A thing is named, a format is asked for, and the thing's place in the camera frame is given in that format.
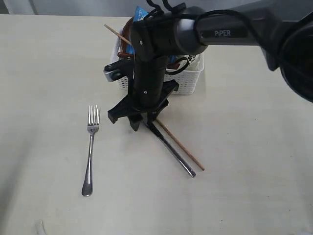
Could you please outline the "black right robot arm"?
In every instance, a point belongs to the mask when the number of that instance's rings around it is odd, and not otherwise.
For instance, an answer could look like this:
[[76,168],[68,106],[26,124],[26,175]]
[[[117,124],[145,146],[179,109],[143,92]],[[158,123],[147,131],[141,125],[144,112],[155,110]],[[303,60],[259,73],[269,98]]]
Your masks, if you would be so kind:
[[153,6],[130,28],[134,56],[105,66],[109,81],[128,78],[127,95],[108,111],[116,122],[127,117],[137,130],[146,114],[153,122],[178,89],[165,81],[172,55],[201,54],[211,45],[259,46],[268,68],[279,69],[288,86],[313,99],[313,3],[310,0],[260,0],[226,10],[205,12],[184,3],[165,11]]

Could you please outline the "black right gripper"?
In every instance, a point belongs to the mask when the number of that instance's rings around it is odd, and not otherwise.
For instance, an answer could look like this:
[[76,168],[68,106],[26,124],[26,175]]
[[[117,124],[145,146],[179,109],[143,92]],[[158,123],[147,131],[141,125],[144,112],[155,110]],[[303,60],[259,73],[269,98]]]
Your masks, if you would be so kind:
[[179,88],[174,79],[165,82],[167,56],[143,61],[137,55],[126,59],[134,62],[133,78],[128,78],[128,94],[108,111],[108,118],[116,123],[128,117],[131,128],[136,132],[143,124],[142,113],[147,113],[146,123],[153,123],[158,113],[168,105],[167,97]]

